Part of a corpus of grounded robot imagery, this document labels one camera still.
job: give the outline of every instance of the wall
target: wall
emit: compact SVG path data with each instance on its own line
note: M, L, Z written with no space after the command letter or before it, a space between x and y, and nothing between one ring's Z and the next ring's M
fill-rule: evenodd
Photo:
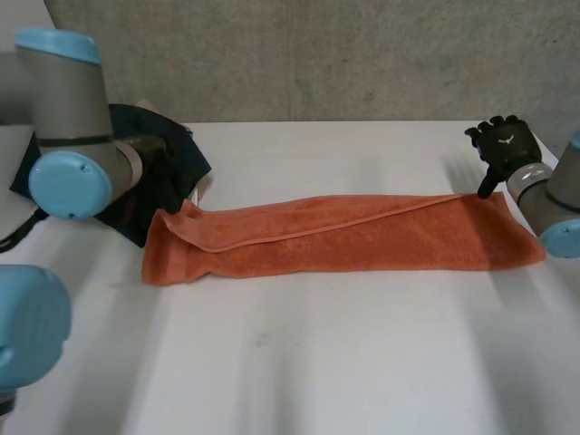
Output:
M466 120L580 128L576 0L47 0L111 98L180 121Z

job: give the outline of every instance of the cable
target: cable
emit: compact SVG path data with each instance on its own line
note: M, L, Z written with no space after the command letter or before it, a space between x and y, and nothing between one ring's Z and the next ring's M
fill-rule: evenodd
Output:
M9 251L20 242L22 242L22 240L33 229L34 225L36 225L41 220L45 220L46 218L48 218L48 213L40 208L37 208L34 213L10 236L0 240L0 254Z

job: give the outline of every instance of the table surface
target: table surface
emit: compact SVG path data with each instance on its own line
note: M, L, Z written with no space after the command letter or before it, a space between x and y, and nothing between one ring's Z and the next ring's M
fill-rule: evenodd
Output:
M472 125L192 124L214 169L201 206L472 192L485 169L463 135ZM2 195L0 234L31 209ZM492 273L207 276L157 288L140 283L141 251L123 237L54 218L1 259L50 267L74 304L64 357L20 391L8 435L560 435L580 427L574 260Z

